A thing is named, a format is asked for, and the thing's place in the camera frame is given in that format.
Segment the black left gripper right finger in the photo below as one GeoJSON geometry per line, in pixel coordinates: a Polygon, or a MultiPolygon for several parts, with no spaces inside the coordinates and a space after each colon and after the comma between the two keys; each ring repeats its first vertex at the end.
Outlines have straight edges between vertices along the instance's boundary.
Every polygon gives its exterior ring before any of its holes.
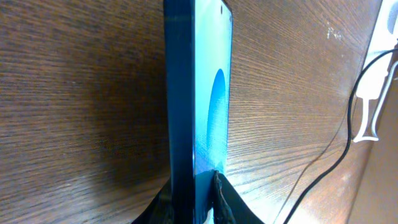
{"type": "Polygon", "coordinates": [[[217,170],[213,176],[213,210],[216,224],[263,224],[217,170]]]}

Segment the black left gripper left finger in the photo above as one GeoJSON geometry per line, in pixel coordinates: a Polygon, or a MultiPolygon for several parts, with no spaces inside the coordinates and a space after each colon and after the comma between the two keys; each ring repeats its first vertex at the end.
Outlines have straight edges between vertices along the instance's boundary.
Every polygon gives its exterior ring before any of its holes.
{"type": "Polygon", "coordinates": [[[172,188],[170,179],[161,188],[148,207],[132,224],[172,224],[172,188]]]}

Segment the blue Samsung Galaxy smartphone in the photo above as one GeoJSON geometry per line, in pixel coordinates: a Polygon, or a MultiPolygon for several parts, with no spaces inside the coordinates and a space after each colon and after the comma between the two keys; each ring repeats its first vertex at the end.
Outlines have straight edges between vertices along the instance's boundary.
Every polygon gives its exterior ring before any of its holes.
{"type": "Polygon", "coordinates": [[[224,0],[164,1],[172,206],[203,223],[215,172],[226,169],[233,13],[224,0]]]}

